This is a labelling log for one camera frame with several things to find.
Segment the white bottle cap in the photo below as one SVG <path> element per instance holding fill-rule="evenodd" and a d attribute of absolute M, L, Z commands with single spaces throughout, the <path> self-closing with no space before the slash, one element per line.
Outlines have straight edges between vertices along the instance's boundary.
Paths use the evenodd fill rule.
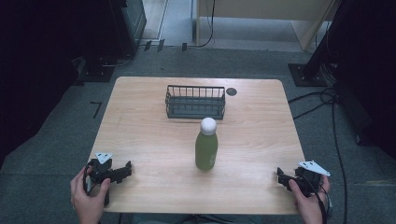
<path fill-rule="evenodd" d="M 201 133 L 204 135 L 212 135 L 216 132 L 217 123 L 212 118 L 205 118 L 201 121 Z"/>

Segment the hand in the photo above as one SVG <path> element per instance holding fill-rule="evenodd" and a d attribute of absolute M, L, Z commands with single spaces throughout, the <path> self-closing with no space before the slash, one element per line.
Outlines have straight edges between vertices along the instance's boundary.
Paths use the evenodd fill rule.
<path fill-rule="evenodd" d="M 322 187 L 329 192 L 330 183 L 326 175 L 322 176 Z M 299 210 L 300 216 L 305 224 L 319 224 L 323 223 L 322 213 L 319 207 L 318 198 L 316 195 L 311 195 L 306 198 L 300 191 L 297 183 L 294 180 L 289 181 L 291 190 L 293 191 L 294 198 L 296 199 L 297 208 Z M 319 198 L 324 204 L 327 204 L 326 194 L 323 189 L 320 188 L 318 191 Z"/>
<path fill-rule="evenodd" d="M 70 182 L 70 191 L 72 193 L 71 202 L 75 208 L 80 224 L 97 224 L 103 214 L 105 197 L 110 187 L 110 179 L 103 181 L 99 194 L 96 197 L 87 195 L 83 188 L 83 179 L 85 167 Z"/>

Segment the green bottle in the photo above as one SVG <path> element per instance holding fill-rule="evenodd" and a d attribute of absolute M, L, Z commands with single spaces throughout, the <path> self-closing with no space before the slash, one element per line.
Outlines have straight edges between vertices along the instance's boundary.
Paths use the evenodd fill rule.
<path fill-rule="evenodd" d="M 195 141 L 195 164 L 200 170 L 210 170 L 215 165 L 218 153 L 217 123 L 212 118 L 201 121 L 201 131 Z"/>

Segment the gray carpet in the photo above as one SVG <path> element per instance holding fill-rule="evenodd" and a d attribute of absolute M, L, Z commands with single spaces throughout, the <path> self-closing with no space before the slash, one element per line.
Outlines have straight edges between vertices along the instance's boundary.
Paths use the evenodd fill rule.
<path fill-rule="evenodd" d="M 323 88 L 296 88 L 288 63 L 306 63 L 309 53 L 258 50 L 164 48 L 140 49 L 126 65 L 115 69 L 109 83 L 73 86 L 49 115 L 39 133 L 7 156 L 0 173 L 0 223 L 78 223 L 70 204 L 69 182 L 87 161 L 117 77 L 276 78 L 288 99 Z M 97 105 L 102 107 L 94 119 Z M 320 104 L 317 96 L 292 103 L 296 116 Z M 336 131 L 347 181 L 347 223 L 394 223 L 396 220 L 396 160 L 377 147 L 360 147 L 341 105 L 335 107 Z M 332 173 L 333 214 L 342 223 L 344 182 L 332 135 L 332 107 L 295 120 L 305 158 Z M 137 214 L 135 221 L 173 220 L 169 215 Z M 105 213 L 102 223 L 117 223 Z M 263 223 L 301 223 L 297 216 L 248 219 Z"/>

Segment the wire basket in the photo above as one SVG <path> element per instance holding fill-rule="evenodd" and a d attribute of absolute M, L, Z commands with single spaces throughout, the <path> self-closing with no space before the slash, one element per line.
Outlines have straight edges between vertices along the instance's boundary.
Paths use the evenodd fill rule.
<path fill-rule="evenodd" d="M 224 87 L 169 85 L 166 91 L 169 119 L 223 119 Z"/>

